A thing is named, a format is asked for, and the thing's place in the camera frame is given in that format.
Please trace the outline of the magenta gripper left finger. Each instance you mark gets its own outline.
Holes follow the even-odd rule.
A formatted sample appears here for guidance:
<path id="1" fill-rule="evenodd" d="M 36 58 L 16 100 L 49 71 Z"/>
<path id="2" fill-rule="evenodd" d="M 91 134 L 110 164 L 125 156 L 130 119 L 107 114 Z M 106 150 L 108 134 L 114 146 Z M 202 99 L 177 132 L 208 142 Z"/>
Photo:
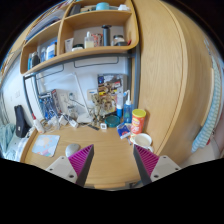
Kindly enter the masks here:
<path id="1" fill-rule="evenodd" d="M 89 145 L 69 157 L 60 156 L 47 168 L 47 171 L 83 187 L 93 157 L 94 145 Z"/>

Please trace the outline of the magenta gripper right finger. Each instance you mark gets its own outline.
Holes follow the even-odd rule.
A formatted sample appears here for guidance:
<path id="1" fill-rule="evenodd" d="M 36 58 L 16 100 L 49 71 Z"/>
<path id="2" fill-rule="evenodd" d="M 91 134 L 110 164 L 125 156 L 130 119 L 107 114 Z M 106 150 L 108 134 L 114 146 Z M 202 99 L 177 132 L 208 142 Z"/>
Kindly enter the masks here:
<path id="1" fill-rule="evenodd" d="M 135 145 L 133 154 L 143 185 L 180 170 L 180 167 L 167 155 L 157 156 L 141 146 Z"/>

